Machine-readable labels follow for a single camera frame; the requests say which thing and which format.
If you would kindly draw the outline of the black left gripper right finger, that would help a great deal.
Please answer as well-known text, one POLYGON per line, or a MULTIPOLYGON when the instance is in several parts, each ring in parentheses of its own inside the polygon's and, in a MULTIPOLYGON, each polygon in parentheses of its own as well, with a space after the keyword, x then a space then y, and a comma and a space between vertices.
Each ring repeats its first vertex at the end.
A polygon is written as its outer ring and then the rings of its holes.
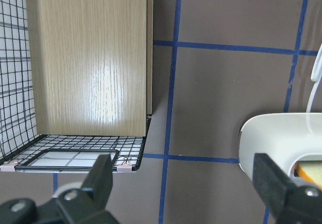
POLYGON ((321 223, 321 189, 295 182, 267 154, 254 156, 253 186, 275 223, 321 223))

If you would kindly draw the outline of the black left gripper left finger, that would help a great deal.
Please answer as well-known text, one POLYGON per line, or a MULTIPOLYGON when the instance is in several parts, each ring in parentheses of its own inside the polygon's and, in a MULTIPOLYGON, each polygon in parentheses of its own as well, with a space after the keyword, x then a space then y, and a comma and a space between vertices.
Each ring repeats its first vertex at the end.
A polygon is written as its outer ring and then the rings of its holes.
POLYGON ((113 187, 109 154, 99 155, 82 182, 62 185, 54 198, 75 210, 104 210, 113 187))

